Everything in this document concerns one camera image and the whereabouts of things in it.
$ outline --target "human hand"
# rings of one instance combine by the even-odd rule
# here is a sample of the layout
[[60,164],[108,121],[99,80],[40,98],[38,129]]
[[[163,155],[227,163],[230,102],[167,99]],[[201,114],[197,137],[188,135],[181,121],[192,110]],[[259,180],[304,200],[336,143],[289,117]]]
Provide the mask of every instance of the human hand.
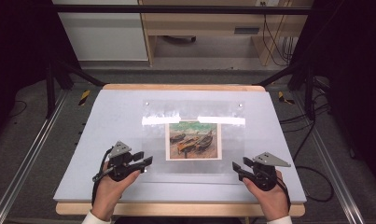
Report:
[[119,182],[111,179],[109,175],[104,176],[98,186],[91,213],[103,221],[109,221],[124,190],[135,181],[139,174],[140,171],[134,171]]
[[[278,170],[276,172],[278,178],[282,180],[283,177],[281,172]],[[251,192],[258,199],[263,214],[268,221],[273,221],[289,215],[286,195],[280,186],[275,185],[273,189],[263,191],[248,178],[243,178],[243,182],[245,183],[245,186],[248,188],[249,192]]]

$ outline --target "painting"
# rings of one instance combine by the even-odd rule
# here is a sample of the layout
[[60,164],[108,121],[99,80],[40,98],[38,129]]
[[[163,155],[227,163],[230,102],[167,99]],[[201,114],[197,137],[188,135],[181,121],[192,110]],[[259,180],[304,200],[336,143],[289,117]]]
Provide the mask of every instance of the painting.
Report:
[[166,160],[221,160],[220,124],[181,120],[166,124]]

